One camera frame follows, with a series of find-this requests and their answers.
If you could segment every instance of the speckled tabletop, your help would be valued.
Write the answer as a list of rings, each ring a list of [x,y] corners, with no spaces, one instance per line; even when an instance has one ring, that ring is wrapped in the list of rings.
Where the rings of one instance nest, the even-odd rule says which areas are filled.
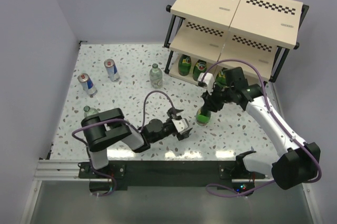
[[[71,133],[81,127],[83,107],[89,105],[100,111],[121,108],[134,126],[142,122],[143,100],[153,90],[148,73],[153,63],[164,70],[169,50],[159,44],[82,45],[73,78],[63,108],[60,124],[54,137],[51,159],[87,159],[84,145]],[[103,62],[112,58],[121,76],[111,82]],[[78,74],[88,73],[98,89],[94,97],[86,95],[77,80]],[[195,123],[196,111],[202,106],[204,89],[163,73],[163,88],[177,109],[184,109],[182,117],[193,124],[188,139],[178,141],[167,137],[151,145],[148,151],[133,153],[127,145],[118,142],[108,149],[109,159],[119,160],[233,160],[235,155],[254,149],[259,156],[276,158],[277,154],[267,135],[239,106],[225,104],[218,113],[212,113],[210,123],[201,127]],[[275,106],[270,85],[267,95]],[[148,99],[146,123],[157,118],[166,120],[169,102],[160,94]]]

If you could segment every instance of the silver and blue can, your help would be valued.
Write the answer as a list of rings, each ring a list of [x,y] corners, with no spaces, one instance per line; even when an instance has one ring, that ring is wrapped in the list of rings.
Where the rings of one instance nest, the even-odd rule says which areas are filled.
[[[77,77],[77,79],[81,83],[83,90],[86,92],[86,94],[91,96],[97,94],[97,89],[87,73],[81,73]]]
[[[112,59],[107,59],[106,61],[104,61],[104,66],[111,81],[115,82],[119,80],[120,75],[117,71],[115,61],[113,61]]]

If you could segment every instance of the cable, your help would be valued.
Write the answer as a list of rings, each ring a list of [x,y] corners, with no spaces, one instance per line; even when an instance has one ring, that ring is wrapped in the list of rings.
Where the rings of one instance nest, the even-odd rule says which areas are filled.
[[[112,194],[116,190],[116,188],[117,188],[117,181],[116,181],[116,179],[113,176],[104,174],[104,173],[102,173],[102,172],[100,172],[100,171],[98,171],[98,170],[96,170],[94,168],[93,163],[91,161],[91,156],[90,156],[90,152],[89,152],[88,143],[84,139],[76,136],[75,134],[77,134],[78,132],[90,129],[92,127],[104,125],[104,124],[107,124],[107,123],[125,123],[125,124],[129,125],[130,127],[132,127],[135,131],[137,131],[137,129],[131,123],[129,123],[127,120],[123,120],[123,119],[110,119],[110,120],[100,121],[99,123],[94,123],[94,124],[91,124],[91,125],[79,128],[79,129],[75,130],[74,132],[72,132],[72,137],[74,137],[75,139],[79,140],[80,142],[82,142],[85,145],[85,150],[86,150],[86,153],[88,154],[91,170],[95,174],[97,174],[97,175],[100,175],[102,177],[111,179],[113,181],[113,183],[114,183],[112,190],[110,190],[109,192],[104,193],[104,194],[97,194],[98,197],[108,196],[108,195]]]
[[[208,73],[214,66],[216,66],[216,65],[218,65],[218,64],[220,64],[220,63],[223,63],[223,62],[239,62],[239,63],[245,64],[245,65],[248,65],[249,67],[251,67],[251,68],[256,72],[257,77],[259,78],[259,81],[260,81],[260,83],[261,83],[262,94],[263,94],[264,101],[265,101],[265,104],[266,104],[266,107],[267,107],[269,113],[272,115],[272,117],[273,117],[273,119],[276,121],[276,123],[277,123],[277,124],[282,128],[282,130],[287,134],[287,136],[288,136],[289,138],[291,138],[292,141],[293,141],[296,145],[298,145],[298,146],[299,146],[299,147],[300,147],[300,148],[301,148],[301,149],[302,149],[302,150],[303,150],[303,151],[304,151],[304,152],[305,152],[305,153],[312,159],[313,163],[314,163],[315,166],[317,167],[317,170],[318,170],[318,175],[317,175],[317,177],[314,178],[314,179],[312,179],[312,180],[309,180],[309,181],[307,181],[307,182],[305,182],[305,183],[314,183],[314,182],[319,181],[319,180],[321,179],[321,177],[322,177],[322,169],[321,169],[321,167],[320,167],[320,164],[317,162],[316,158],[314,158],[314,156],[313,156],[313,155],[312,155],[312,154],[311,154],[311,153],[310,153],[304,146],[302,146],[296,139],[293,138],[293,136],[291,135],[291,133],[286,129],[286,127],[285,127],[285,126],[280,122],[280,120],[277,118],[276,114],[275,114],[274,111],[271,109],[270,104],[269,104],[269,102],[268,102],[267,94],[266,94],[265,87],[264,87],[263,80],[262,80],[262,76],[261,76],[261,74],[259,73],[259,71],[258,71],[252,64],[250,64],[250,63],[248,63],[248,62],[246,62],[246,61],[240,60],[240,59],[224,59],[224,60],[218,61],[218,62],[216,62],[215,64],[213,64],[210,68],[207,69],[207,71],[205,72],[205,74],[204,74],[204,75],[202,76],[202,78],[201,78],[201,82],[204,81],[204,78],[205,78],[206,74],[207,74],[207,73]],[[266,184],[263,184],[262,186],[255,187],[255,188],[250,189],[250,190],[248,190],[248,191],[255,191],[255,190],[257,190],[257,189],[259,189],[259,188],[262,188],[263,186],[269,185],[269,184],[271,184],[271,182],[267,182]],[[207,190],[208,193],[213,194],[213,195],[216,195],[216,196],[219,196],[219,197],[226,197],[226,198],[239,197],[239,196],[244,196],[243,194],[245,194],[246,192],[248,192],[248,191],[246,191],[246,192],[244,192],[244,193],[242,193],[242,194],[240,194],[240,195],[231,195],[231,196],[229,196],[229,195],[221,195],[221,194],[217,194],[217,193],[215,193],[215,192],[209,191],[209,190],[208,190],[208,187],[209,187],[210,185],[218,186],[218,187],[223,187],[223,188],[225,188],[225,189],[227,189],[227,188],[226,188],[225,186],[218,185],[218,184],[209,184],[209,185],[206,186],[206,190]]]
[[[160,93],[160,94],[163,94],[163,95],[169,100],[169,102],[170,102],[170,104],[171,104],[171,106],[172,106],[173,114],[176,115],[176,110],[175,110],[175,107],[174,107],[174,105],[173,105],[173,102],[172,102],[172,100],[170,99],[170,97],[169,97],[166,93],[164,93],[163,91],[159,91],[159,90],[151,91],[151,92],[149,92],[149,93],[146,95],[146,97],[145,97],[145,99],[144,99],[144,105],[143,105],[143,123],[142,123],[142,127],[141,127],[141,129],[140,129],[140,132],[143,131],[144,125],[145,125],[145,106],[146,106],[146,100],[147,100],[147,98],[148,98],[151,94],[153,94],[153,93]]]

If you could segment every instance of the terrazzo surface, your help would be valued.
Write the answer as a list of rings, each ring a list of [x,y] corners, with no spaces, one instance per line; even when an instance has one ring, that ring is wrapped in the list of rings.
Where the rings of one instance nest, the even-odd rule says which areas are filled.
[[[82,45],[50,159],[87,159],[85,146],[71,136],[72,131],[81,126],[86,105],[99,111],[120,108],[125,119],[139,127],[142,124],[143,100],[153,90],[148,76],[151,65],[157,63],[164,71],[168,54],[169,50],[160,44]],[[176,57],[177,54],[174,54],[171,63]],[[108,58],[116,62],[121,76],[117,82],[111,82],[107,77],[103,62]],[[98,90],[93,97],[86,95],[77,80],[82,72],[90,75]],[[164,73],[163,82],[161,91],[170,96],[177,109],[184,110],[182,117],[193,125],[190,137],[178,141],[169,136],[139,154],[118,142],[108,148],[110,160],[233,160],[236,155],[248,150],[256,150],[259,154],[257,158],[277,158],[267,135],[239,106],[225,104],[220,112],[212,113],[210,123],[202,127],[195,123],[195,114],[203,105],[201,95],[204,89]],[[269,84],[266,91],[276,107]],[[153,94],[146,106],[146,123],[154,118],[165,121],[169,108],[170,103],[163,95]]]

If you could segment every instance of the checkerboard pattern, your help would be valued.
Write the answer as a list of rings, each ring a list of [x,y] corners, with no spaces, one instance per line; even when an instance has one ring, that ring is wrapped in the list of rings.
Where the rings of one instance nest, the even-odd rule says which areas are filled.
[[[272,46],[268,46],[266,44],[261,44],[246,38],[243,38],[241,36],[234,35],[232,38],[233,41],[237,41],[238,43],[245,44],[248,46],[252,46],[253,48],[267,50],[268,52],[272,52]]]
[[[275,3],[264,2],[260,0],[247,0],[247,3],[257,5],[259,7],[264,7],[266,9],[271,9],[273,11],[284,12],[286,14],[295,15],[296,8],[284,7],[282,5],[276,5]]]
[[[222,35],[224,34],[223,31],[213,29],[213,28],[208,28],[208,27],[205,27],[205,26],[201,26],[199,24],[191,23],[191,22],[188,22],[186,27],[189,27],[189,28],[195,29],[195,30],[199,30],[201,32],[205,32],[205,33],[208,33],[208,34],[211,34],[211,35],[214,35],[214,36],[222,37]]]

